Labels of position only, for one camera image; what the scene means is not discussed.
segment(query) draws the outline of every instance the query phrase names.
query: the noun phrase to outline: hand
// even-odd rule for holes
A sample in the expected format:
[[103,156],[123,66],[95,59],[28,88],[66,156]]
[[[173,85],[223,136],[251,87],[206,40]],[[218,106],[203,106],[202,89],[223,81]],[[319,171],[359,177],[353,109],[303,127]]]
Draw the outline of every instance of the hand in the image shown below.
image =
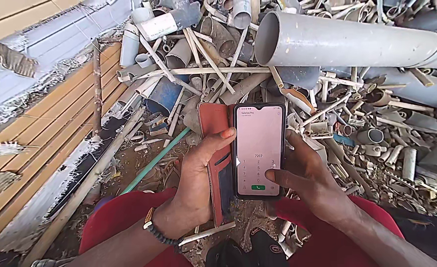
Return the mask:
[[314,215],[332,225],[354,218],[358,207],[340,189],[331,173],[314,151],[294,131],[286,131],[294,151],[286,148],[285,170],[267,170],[265,177],[298,193]]
[[170,203],[158,208],[157,214],[162,216],[156,217],[155,212],[153,217],[160,230],[166,231],[171,222],[175,224],[175,232],[170,238],[178,238],[210,220],[212,211],[207,164],[216,151],[232,143],[236,136],[237,131],[233,127],[211,134],[184,156],[176,195]]

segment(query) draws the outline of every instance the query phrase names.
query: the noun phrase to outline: wrist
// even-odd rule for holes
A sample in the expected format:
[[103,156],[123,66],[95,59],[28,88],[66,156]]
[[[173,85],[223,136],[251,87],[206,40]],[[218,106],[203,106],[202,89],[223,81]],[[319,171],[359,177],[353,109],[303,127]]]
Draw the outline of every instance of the wrist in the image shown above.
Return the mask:
[[332,226],[334,226],[336,229],[340,230],[344,234],[348,232],[353,232],[358,227],[363,226],[363,217],[365,212],[354,203],[352,204],[353,204],[352,212],[349,212],[348,216],[346,216],[341,220],[337,220],[335,222],[329,222],[329,224],[331,224]]
[[188,219],[188,214],[170,200],[154,211],[152,222],[165,237],[170,239],[179,239],[195,227],[192,225],[192,220]]

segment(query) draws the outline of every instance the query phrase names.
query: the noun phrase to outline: brown flip phone case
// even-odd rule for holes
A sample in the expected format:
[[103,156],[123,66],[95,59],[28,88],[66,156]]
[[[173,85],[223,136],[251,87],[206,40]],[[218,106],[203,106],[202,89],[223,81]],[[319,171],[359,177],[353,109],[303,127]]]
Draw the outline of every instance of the brown flip phone case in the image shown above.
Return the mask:
[[[198,117],[204,138],[229,127],[227,105],[200,103]],[[215,152],[207,166],[215,227],[233,219],[230,214],[230,202],[234,199],[231,157],[231,147],[228,145]]]

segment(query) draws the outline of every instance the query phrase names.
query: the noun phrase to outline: wooden plank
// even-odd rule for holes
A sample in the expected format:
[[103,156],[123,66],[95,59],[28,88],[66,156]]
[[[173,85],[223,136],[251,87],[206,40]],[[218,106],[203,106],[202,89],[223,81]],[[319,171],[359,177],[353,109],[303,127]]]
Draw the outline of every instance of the wooden plank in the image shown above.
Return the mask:
[[[110,46],[102,53],[102,62],[106,62],[108,58],[112,57],[119,49],[120,44]],[[68,77],[65,82],[62,82],[55,90],[44,97],[39,103],[27,110],[24,114],[31,117],[21,116],[17,118],[12,124],[7,126],[0,132],[0,143],[14,140],[14,138],[33,124],[38,117],[41,117],[45,112],[60,101],[68,92],[73,90],[79,83],[85,80],[93,73],[92,62],[89,61],[85,66]]]
[[[118,84],[118,79],[112,79],[103,88],[103,91],[105,93],[104,97],[108,97]],[[56,137],[51,140],[48,146],[41,153],[39,153],[32,162],[30,162],[28,167],[21,171],[20,174],[22,174],[22,178],[14,182],[6,190],[0,193],[0,211],[19,192],[19,190],[21,190],[22,187],[30,181],[30,179],[37,173],[37,171],[45,166],[45,164],[52,157],[52,155],[54,155],[55,152],[57,152],[57,150],[60,149],[61,146],[73,135],[73,133],[77,129],[79,129],[82,124],[84,124],[85,120],[87,120],[91,116],[91,114],[93,114],[93,109],[95,105],[93,102],[89,102],[90,103],[86,105],[81,112],[79,112],[78,116],[76,116],[66,126],[64,126],[61,132],[59,132]]]
[[[103,103],[103,113],[107,112],[111,106],[116,102],[120,95],[126,90],[124,84],[120,84],[115,88],[107,100]],[[32,198],[37,190],[44,184],[45,181],[57,170],[58,167],[66,160],[66,158],[73,152],[78,144],[85,138],[90,132],[92,118],[88,119],[87,123],[80,127],[79,131],[73,136],[73,138],[59,151],[55,158],[46,164],[42,172],[32,181],[30,185],[17,197],[11,205],[0,214],[0,233],[4,227],[17,215],[17,213],[24,207],[24,205]]]
[[45,2],[48,0],[0,0],[0,20]]
[[78,0],[47,1],[38,6],[14,14],[0,21],[0,40],[18,30],[47,19],[64,9],[78,4]]
[[35,260],[43,258],[45,252],[52,245],[55,238],[65,227],[65,225],[72,217],[76,209],[79,207],[80,203],[83,201],[87,193],[96,183],[98,179],[98,174],[102,173],[105,167],[110,164],[111,157],[116,154],[118,149],[121,147],[121,144],[124,142],[127,134],[132,131],[134,125],[143,116],[144,110],[145,107],[143,106],[129,118],[128,122],[124,125],[123,130],[115,136],[112,143],[108,146],[108,148],[100,156],[95,165],[91,168],[90,172],[80,184],[77,191],[75,191],[75,193],[68,200],[65,206],[61,209],[60,213],[55,217],[54,221],[39,238],[29,254],[24,258],[24,261],[22,262],[20,267],[30,267]]
[[[102,65],[103,77],[102,82],[106,84],[116,76],[116,70],[119,70],[117,62],[119,60],[120,51],[117,51],[105,64]],[[48,112],[44,113],[40,118],[31,124],[25,131],[14,139],[19,144],[37,146],[39,148],[29,148],[29,152],[18,155],[3,155],[0,156],[0,170],[9,165],[8,169],[14,172],[18,171],[37,151],[55,135],[85,104],[91,93],[94,77],[90,74],[86,79],[80,82],[73,90],[57,102]],[[19,167],[15,164],[9,164],[13,159],[25,159],[21,161]]]
[[[105,74],[102,77],[103,84],[108,84],[112,80],[118,81],[116,79],[116,70],[119,70],[120,66],[116,63],[116,66],[111,69],[110,72]],[[27,153],[21,153],[14,157],[12,161],[10,161],[5,167],[2,168],[2,172],[4,170],[11,171],[19,171],[24,165],[27,165],[29,160],[35,160],[37,155],[43,153],[43,150],[46,149],[46,144],[54,138],[57,133],[62,133],[61,128],[68,124],[68,122],[75,117],[85,106],[91,102],[92,96],[95,93],[95,89],[93,86],[88,88],[86,93],[84,93],[81,97],[78,97],[78,100],[67,109],[54,123],[50,124],[47,129],[45,129],[36,139],[34,139],[29,145],[31,146],[39,146],[40,149],[32,148]]]

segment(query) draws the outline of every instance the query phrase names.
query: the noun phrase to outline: green call button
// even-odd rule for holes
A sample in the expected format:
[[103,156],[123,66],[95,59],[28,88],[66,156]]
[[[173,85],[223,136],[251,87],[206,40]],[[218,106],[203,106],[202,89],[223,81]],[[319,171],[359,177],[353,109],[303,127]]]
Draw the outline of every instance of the green call button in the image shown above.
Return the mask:
[[264,185],[252,185],[251,190],[265,190]]

